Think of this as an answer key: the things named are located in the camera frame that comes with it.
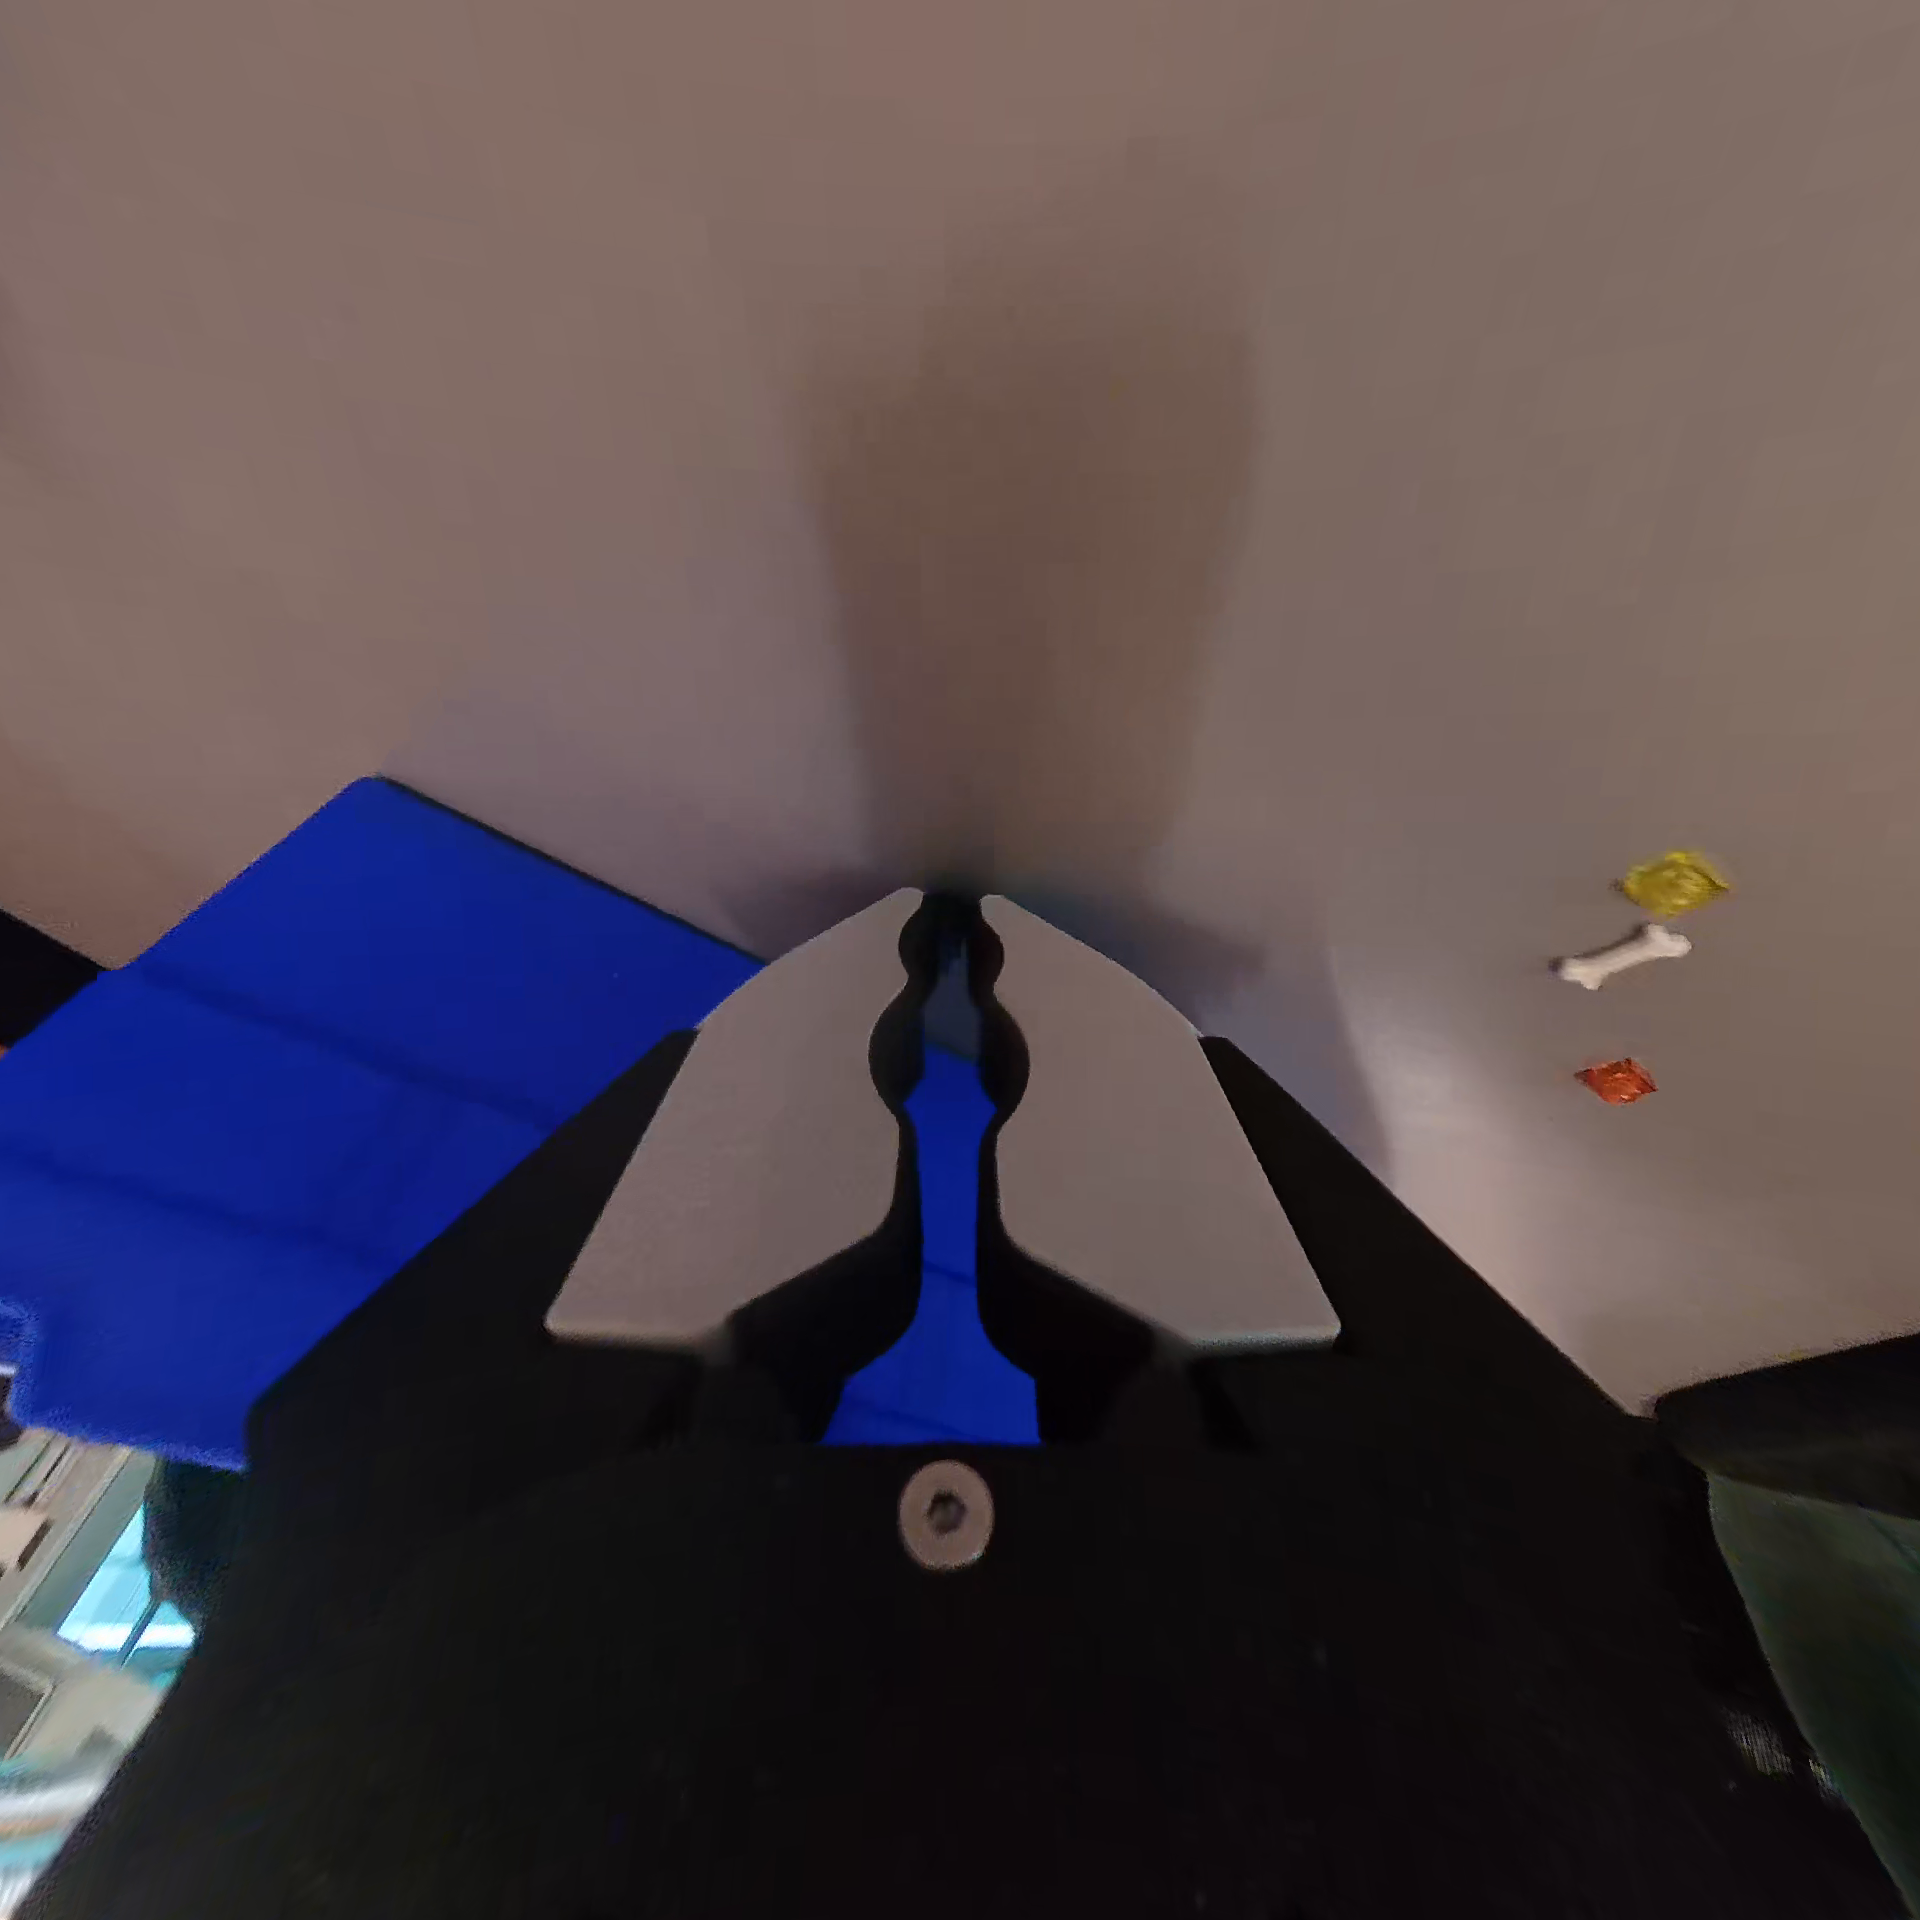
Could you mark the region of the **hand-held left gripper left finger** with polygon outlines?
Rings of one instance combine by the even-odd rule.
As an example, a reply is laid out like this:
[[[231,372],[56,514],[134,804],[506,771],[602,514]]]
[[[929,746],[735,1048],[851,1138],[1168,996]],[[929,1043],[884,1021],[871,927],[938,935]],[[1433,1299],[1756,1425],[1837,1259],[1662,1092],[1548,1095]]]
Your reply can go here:
[[[875,1040],[912,987],[896,891],[747,979],[681,1069],[575,1256],[547,1329],[574,1345],[709,1347],[727,1321],[887,1217],[901,1095]]]

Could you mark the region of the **black quilted wrist rest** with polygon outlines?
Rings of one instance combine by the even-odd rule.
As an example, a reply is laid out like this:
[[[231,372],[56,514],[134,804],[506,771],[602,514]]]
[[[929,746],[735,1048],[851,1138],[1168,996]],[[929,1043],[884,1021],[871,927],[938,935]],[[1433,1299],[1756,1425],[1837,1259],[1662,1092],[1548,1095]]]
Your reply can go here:
[[[1917,1517],[1917,1334],[1673,1390],[1653,1422],[1729,1483]]]

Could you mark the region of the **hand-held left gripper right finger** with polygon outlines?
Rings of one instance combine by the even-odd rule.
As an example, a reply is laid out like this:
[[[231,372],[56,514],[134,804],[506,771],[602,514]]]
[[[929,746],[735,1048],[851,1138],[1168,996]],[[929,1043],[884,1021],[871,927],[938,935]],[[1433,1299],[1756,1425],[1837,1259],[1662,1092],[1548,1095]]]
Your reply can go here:
[[[994,1148],[1013,1247],[1198,1354],[1327,1347],[1337,1311],[1198,1029],[1021,903],[979,916],[1022,1053]]]

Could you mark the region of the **blue plastic bin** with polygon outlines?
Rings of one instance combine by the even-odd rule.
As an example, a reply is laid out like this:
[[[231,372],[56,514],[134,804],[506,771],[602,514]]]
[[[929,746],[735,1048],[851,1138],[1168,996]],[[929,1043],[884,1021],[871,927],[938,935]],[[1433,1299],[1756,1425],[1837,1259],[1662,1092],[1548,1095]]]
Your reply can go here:
[[[254,1405],[765,971],[358,782],[5,1051],[18,1422],[220,1470]]]

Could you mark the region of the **small yellow stud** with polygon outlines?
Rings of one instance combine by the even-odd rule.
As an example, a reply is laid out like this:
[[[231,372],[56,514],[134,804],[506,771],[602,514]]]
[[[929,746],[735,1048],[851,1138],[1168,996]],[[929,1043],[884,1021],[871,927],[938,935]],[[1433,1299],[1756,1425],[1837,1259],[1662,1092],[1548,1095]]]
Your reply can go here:
[[[1733,893],[1733,879],[1712,857],[1673,849],[1627,870],[1617,888],[1651,922],[1677,922]]]

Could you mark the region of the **small white bone piece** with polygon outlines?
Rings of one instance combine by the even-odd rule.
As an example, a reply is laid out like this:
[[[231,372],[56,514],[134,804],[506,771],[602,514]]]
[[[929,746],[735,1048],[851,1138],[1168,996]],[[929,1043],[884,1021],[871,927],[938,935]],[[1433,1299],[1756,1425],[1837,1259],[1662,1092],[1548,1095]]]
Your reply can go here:
[[[1641,922],[1628,935],[1576,956],[1556,958],[1548,971],[1570,987],[1597,994],[1627,973],[1688,958],[1694,942],[1665,922]]]

